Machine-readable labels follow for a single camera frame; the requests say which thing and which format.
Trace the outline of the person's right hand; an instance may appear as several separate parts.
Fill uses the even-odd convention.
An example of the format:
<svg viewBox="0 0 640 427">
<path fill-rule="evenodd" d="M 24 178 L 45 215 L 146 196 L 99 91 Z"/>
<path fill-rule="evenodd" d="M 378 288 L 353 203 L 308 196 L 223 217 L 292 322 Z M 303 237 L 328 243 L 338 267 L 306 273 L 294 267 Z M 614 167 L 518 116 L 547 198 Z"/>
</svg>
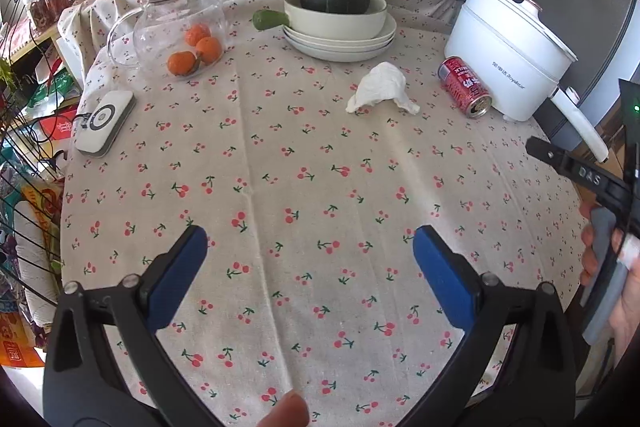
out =
<svg viewBox="0 0 640 427">
<path fill-rule="evenodd" d="M 594 231 L 591 223 L 582 230 L 582 243 L 586 249 L 582 254 L 582 273 L 580 273 L 580 283 L 587 286 L 593 275 L 596 274 L 599 262 L 592 249 Z M 639 239 L 633 235 L 628 235 L 625 239 L 620 259 L 627 262 L 628 275 L 623 292 L 620 294 L 615 308 L 610 315 L 610 325 L 613 329 L 615 343 L 614 365 L 617 366 L 623 358 L 629 343 L 639 327 Z"/>
</svg>

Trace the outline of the person's left hand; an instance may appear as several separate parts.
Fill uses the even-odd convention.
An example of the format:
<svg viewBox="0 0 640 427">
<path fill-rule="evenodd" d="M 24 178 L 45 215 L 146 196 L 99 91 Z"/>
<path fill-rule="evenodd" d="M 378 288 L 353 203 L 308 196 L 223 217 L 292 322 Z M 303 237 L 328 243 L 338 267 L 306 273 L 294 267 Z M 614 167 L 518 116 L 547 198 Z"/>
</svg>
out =
<svg viewBox="0 0 640 427">
<path fill-rule="evenodd" d="M 307 427 L 308 405 L 295 391 L 290 391 L 259 421 L 257 427 Z"/>
</svg>

